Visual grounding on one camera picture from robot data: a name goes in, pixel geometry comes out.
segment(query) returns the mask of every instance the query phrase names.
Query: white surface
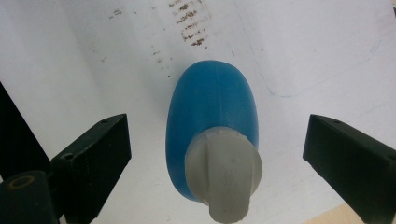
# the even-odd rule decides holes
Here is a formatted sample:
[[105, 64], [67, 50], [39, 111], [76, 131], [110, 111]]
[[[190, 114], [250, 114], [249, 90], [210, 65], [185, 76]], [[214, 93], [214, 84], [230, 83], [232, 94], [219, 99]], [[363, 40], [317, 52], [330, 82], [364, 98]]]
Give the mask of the white surface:
[[93, 223], [213, 223], [164, 157], [171, 94], [200, 60], [239, 68], [258, 107], [263, 177], [242, 223], [301, 223], [342, 202], [302, 159], [311, 113], [396, 147], [389, 0], [3, 0], [0, 50], [0, 80], [49, 157], [128, 114], [133, 158]]
[[235, 223], [247, 215], [262, 160], [244, 135], [227, 127], [205, 130], [192, 139], [185, 162], [189, 189], [214, 220]]

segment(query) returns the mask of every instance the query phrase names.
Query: bottle cap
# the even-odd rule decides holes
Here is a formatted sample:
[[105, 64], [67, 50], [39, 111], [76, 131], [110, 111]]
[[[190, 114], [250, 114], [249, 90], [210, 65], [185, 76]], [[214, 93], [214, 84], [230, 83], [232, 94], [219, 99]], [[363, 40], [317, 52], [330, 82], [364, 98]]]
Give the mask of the bottle cap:
[[185, 163], [191, 193], [209, 206], [215, 221], [245, 217], [262, 178], [262, 160], [244, 135], [227, 127], [208, 129], [193, 138]]

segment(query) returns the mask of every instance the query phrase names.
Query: round hole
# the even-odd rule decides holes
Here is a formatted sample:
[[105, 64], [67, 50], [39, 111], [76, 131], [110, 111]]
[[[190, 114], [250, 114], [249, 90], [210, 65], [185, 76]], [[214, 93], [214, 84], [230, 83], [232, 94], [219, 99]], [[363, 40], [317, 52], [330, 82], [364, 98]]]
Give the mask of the round hole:
[[64, 159], [70, 161], [71, 159], [74, 158], [74, 155], [71, 153], [65, 154], [64, 155]]
[[396, 155], [389, 155], [388, 158], [389, 158], [391, 161], [396, 161]]
[[32, 184], [35, 181], [35, 177], [32, 175], [24, 175], [13, 179], [7, 186], [9, 190], [23, 189], [24, 187]]

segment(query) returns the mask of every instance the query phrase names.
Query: plastic container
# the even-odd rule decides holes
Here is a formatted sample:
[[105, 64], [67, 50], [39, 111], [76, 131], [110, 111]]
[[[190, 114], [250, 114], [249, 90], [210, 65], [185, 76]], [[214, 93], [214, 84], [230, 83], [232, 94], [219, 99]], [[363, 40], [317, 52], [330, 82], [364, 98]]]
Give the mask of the plastic container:
[[232, 65], [203, 61], [177, 83], [166, 129], [166, 161], [175, 188], [209, 206], [218, 222], [241, 220], [262, 177], [256, 106]]

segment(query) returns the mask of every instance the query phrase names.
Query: blue plastic object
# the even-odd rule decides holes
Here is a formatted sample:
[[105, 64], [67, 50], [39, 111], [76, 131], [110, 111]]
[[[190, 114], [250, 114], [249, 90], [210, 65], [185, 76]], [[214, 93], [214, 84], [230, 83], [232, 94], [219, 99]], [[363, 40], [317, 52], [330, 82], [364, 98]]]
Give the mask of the blue plastic object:
[[258, 148], [256, 106], [244, 76], [228, 63], [195, 63], [177, 83], [166, 128], [168, 172], [175, 188], [190, 200], [197, 201], [186, 182], [187, 148], [194, 136], [218, 126], [237, 130]]

